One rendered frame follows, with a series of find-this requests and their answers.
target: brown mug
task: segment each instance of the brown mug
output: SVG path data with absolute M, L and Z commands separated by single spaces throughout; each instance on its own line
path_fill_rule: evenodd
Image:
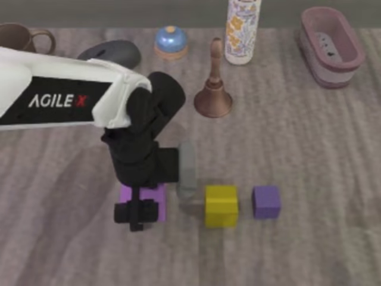
M 51 32 L 45 29 L 29 30 L 27 27 L 17 23 L 0 24 L 0 46 L 9 49 L 16 49 L 24 52 L 36 52 L 33 38 L 38 35 L 45 35 L 50 38 L 51 46 L 48 55 L 55 51 L 55 38 Z

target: floral pattern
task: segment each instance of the floral pattern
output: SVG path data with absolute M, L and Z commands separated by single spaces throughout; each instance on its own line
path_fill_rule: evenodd
M 261 0 L 230 0 L 226 22 L 226 53 L 235 57 L 251 56 L 254 52 Z

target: floral bottle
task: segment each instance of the floral bottle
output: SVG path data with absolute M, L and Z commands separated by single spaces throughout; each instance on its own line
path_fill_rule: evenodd
M 255 46 L 262 0 L 229 0 L 225 57 L 231 64 L 250 62 Z

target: robotic arm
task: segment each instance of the robotic arm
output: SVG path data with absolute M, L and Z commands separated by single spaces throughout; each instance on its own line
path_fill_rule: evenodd
M 157 205 L 140 200 L 139 190 L 179 180 L 177 148 L 160 148 L 155 141 L 185 103 L 176 80 L 161 72 L 145 77 L 105 60 L 0 48 L 0 87 L 0 130 L 104 128 L 101 139 L 116 176 L 132 189 L 130 202 L 115 205 L 114 220 L 141 231 L 142 222 L 157 219 Z

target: purple block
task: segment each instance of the purple block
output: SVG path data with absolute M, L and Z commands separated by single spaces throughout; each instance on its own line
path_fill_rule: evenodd
M 119 202 L 125 203 L 130 201 L 132 197 L 132 190 L 129 186 L 122 185 L 120 190 Z M 165 222 L 167 217 L 167 212 L 165 210 L 166 201 L 165 201 L 165 185 L 159 184 L 156 189 L 141 188 L 140 189 L 140 199 L 153 199 L 159 203 L 159 217 L 158 222 Z
M 252 206 L 256 219 L 276 219 L 281 203 L 278 187 L 255 186 L 252 190 Z

